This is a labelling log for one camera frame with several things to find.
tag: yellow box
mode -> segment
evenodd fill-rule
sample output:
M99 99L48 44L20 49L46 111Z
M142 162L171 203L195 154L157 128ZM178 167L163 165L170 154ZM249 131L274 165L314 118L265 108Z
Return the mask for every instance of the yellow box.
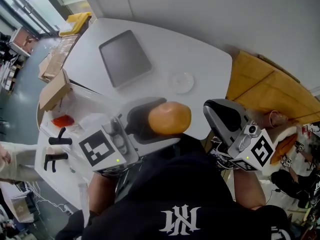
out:
M90 16L91 12L80 12L69 15L68 19L65 22L65 25L59 32L59 36L63 37L77 34Z

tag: white logo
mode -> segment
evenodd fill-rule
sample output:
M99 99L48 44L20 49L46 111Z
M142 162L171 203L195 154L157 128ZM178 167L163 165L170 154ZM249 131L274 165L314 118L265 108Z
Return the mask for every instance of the white logo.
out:
M197 223L197 210L201 207L196 207L196 208L191 209L191 211L190 211L190 215L191 215L190 220L191 221L190 222L187 220L189 218L188 205L185 204L181 208L182 208L182 215L180 215L180 207L175 206L172 208L174 210L174 215L177 217L175 222L173 222L173 212L172 211L170 211L170 210L161 211L162 213L166 214L166 222L165 222L165 227L163 229L160 229L159 231L169 233L174 228L173 233L171 233L169 236L179 235L180 223L182 223L180 234L184 235L184 236L189 235L186 232L187 227L192 232L200 229L200 228L196 227L196 223Z
M318 182L318 183L315 185L315 190L314 190L314 193L313 193L314 196L315 196L316 193L318 192L319 188L320 188L320 182Z

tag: black and white marker cube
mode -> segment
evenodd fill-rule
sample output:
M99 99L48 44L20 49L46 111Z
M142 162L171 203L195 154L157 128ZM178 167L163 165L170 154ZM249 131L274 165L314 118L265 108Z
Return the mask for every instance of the black and white marker cube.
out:
M304 151L305 150L305 145L300 144L299 147L298 147L298 150L299 151Z
M100 173L112 171L113 168L126 167L126 159L118 151L102 126L86 129L77 140L75 145L86 157L93 171Z
M263 167L270 163L270 158L274 152L275 147L267 131L263 129L260 135L251 138L250 145L230 162L245 171L262 171Z

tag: black shirt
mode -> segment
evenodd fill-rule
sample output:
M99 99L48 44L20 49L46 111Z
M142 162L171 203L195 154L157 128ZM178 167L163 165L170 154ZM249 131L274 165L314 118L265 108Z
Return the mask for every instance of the black shirt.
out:
M320 170L314 168L309 176L298 176L300 187L309 194L309 199L320 195Z
M84 230L80 214L70 217L57 240L77 234L82 240L290 239L281 208L267 205L254 211L234 202L220 172L197 156L174 159L144 175ZM82 229L75 230L75 224Z

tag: black handle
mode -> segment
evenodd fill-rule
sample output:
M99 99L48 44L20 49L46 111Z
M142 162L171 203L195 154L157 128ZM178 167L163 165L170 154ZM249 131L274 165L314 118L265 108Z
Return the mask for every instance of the black handle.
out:
M67 160L68 154L62 153L62 154L46 154L44 159L44 167L43 169L46 171L48 167L48 162L52 161L52 172L56 172L56 161L57 160Z
M72 144L72 139L71 138L62 138L62 135L66 131L66 127L62 127L58 137L50 137L49 138L49 144L50 145L71 145Z
M71 145L72 139L71 138L49 138L50 145Z

